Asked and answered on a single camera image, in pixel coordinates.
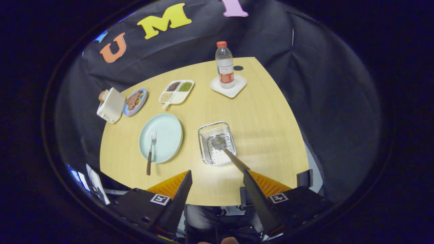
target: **wire basket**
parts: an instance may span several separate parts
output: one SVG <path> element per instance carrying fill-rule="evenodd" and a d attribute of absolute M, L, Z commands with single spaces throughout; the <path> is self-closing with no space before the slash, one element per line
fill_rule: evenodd
<path fill-rule="evenodd" d="M 226 153 L 222 149 L 215 149 L 211 146 L 211 139 L 216 135 L 223 137 L 226 140 L 226 148 L 235 156 L 237 155 L 229 125 L 226 122 L 216 122 L 200 127 L 197 132 L 202 161 L 214 166 L 228 164 L 231 160 Z"/>

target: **pink letter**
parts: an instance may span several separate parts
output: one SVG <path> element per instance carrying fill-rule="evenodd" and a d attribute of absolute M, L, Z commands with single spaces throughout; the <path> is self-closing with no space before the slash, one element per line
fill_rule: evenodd
<path fill-rule="evenodd" d="M 226 12 L 223 13 L 226 17 L 247 17 L 249 14 L 244 12 L 239 0 L 222 0 Z"/>

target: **wooden table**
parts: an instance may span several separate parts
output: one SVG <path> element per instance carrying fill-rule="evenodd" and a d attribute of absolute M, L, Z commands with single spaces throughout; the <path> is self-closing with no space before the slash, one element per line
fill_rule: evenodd
<path fill-rule="evenodd" d="M 233 99 L 210 88 L 217 77 L 215 61 L 175 69 L 145 80 L 122 94 L 146 88 L 148 99 L 131 117 L 122 115 L 106 124 L 101 142 L 101 171 L 131 188 L 148 189 L 186 170 L 192 171 L 193 185 L 187 204 L 230 206 L 240 204 L 243 174 L 233 164 L 210 166 L 202 162 L 198 129 L 213 122 L 229 124 L 238 157 L 253 171 L 291 188 L 297 186 L 296 174 L 309 169 L 303 139 L 294 115 L 279 87 L 253 57 L 235 58 L 235 71 L 247 85 Z M 162 109 L 158 97 L 166 85 L 178 79 L 191 79 L 195 85 L 179 105 Z M 145 123 L 159 113 L 175 115 L 181 122 L 184 139 L 178 154 L 170 161 L 152 164 L 146 175 L 146 160 L 138 148 Z"/>

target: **letter m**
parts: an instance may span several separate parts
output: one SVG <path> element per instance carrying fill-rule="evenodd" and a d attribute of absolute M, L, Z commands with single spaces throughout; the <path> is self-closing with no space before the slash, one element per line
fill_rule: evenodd
<path fill-rule="evenodd" d="M 137 25 L 142 26 L 146 32 L 145 39 L 150 39 L 156 35 L 158 35 L 158 31 L 154 30 L 157 28 L 162 31 L 167 30 L 167 26 L 169 24 L 169 20 L 171 22 L 170 28 L 177 28 L 180 26 L 184 26 L 191 23 L 191 19 L 187 19 L 184 14 L 184 9 L 182 8 L 185 4 L 179 3 L 173 6 L 170 6 L 166 9 L 162 18 L 155 16 L 148 16 L 142 20 L 140 20 Z"/>

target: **fork handle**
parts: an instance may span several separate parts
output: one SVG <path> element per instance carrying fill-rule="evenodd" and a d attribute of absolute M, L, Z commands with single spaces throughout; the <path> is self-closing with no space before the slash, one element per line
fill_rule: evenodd
<path fill-rule="evenodd" d="M 152 152 L 151 152 L 151 150 L 149 150 L 148 165 L 146 166 L 146 174 L 147 175 L 151 175 L 151 156 L 152 156 Z"/>

